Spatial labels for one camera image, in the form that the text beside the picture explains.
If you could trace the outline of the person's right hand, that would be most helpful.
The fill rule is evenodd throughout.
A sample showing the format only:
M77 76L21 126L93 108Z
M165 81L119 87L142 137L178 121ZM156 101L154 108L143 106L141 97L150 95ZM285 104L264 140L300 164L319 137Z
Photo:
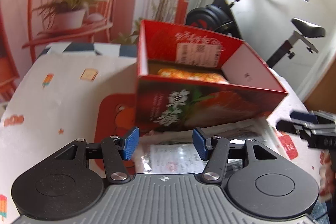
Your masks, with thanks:
M321 201L331 200L335 193L335 171L331 163L328 151L321 151L319 168L319 199Z

